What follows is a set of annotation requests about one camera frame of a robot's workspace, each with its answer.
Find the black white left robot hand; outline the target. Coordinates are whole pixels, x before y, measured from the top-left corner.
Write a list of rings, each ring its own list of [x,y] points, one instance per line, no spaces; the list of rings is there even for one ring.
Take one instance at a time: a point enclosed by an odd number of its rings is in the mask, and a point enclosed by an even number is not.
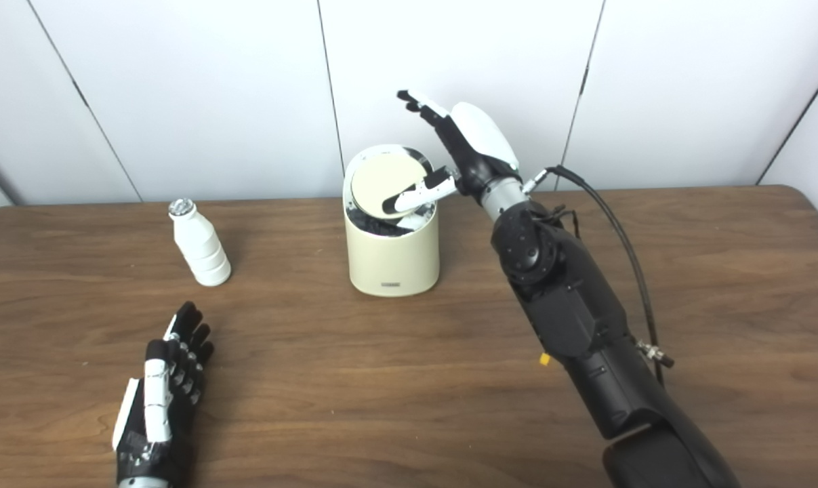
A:
[[[144,373],[130,379],[112,436],[118,487],[186,487],[196,461],[192,427],[216,351],[194,302],[146,345]]]

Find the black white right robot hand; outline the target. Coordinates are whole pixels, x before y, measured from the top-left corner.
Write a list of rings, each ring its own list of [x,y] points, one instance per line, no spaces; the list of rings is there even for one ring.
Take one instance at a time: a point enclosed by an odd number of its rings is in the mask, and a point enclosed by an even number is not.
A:
[[[492,220],[527,200],[521,186],[519,161],[495,121],[482,109],[459,102],[445,109],[418,91],[396,94],[406,109],[427,121],[454,161],[455,169],[440,167],[383,200],[385,214],[408,212],[458,192],[472,197]]]

